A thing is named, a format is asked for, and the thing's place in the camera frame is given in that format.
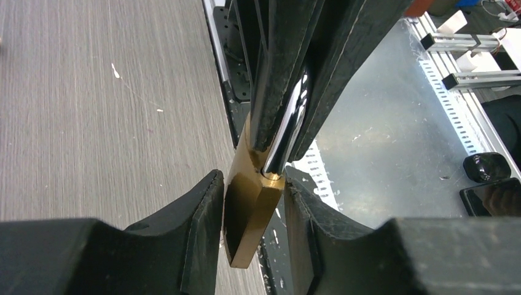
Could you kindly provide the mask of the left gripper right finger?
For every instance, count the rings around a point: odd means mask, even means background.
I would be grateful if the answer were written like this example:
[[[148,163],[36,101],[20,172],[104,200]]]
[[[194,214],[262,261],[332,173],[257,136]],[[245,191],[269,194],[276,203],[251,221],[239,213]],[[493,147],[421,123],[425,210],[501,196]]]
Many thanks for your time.
[[[286,169],[295,294],[519,294],[519,218],[393,218],[371,229]]]

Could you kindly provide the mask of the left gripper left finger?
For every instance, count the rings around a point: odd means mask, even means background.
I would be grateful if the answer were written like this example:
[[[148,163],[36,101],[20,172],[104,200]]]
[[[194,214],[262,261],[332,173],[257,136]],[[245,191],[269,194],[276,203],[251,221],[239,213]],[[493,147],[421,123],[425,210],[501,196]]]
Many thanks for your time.
[[[224,177],[124,230],[94,218],[1,223],[2,294],[214,294]]]

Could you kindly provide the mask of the black smartphone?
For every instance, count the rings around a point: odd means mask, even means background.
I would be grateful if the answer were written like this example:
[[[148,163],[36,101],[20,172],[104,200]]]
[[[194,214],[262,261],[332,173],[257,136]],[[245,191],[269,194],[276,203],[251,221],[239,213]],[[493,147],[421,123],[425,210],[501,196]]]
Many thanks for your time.
[[[509,178],[460,190],[469,216],[520,217],[520,181]]]

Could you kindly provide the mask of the black round device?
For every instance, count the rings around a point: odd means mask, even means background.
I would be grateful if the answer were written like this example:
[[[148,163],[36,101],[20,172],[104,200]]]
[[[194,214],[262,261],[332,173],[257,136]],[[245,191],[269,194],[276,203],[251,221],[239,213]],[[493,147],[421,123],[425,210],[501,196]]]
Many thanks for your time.
[[[489,183],[507,179],[511,168],[506,158],[497,152],[483,152],[467,156],[463,168],[468,178],[477,183]]]

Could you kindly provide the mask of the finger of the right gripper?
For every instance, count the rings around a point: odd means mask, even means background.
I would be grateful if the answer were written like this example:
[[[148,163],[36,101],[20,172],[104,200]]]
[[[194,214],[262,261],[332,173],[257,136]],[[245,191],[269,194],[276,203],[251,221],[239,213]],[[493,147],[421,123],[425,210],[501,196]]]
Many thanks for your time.
[[[302,66],[324,1],[269,1],[250,112],[249,142],[255,151],[271,145],[286,92]]]
[[[290,160],[301,159],[347,83],[411,1],[325,1],[306,60],[312,93]]]

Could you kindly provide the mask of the brass padlock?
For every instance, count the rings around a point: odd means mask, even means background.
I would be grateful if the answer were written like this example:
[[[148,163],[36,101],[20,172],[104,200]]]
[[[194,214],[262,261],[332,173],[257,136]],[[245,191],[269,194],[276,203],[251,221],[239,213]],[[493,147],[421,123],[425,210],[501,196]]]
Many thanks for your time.
[[[284,169],[302,128],[311,92],[305,65],[266,152],[249,143],[250,120],[240,135],[224,198],[223,237],[229,265],[247,269],[272,218],[285,187]]]

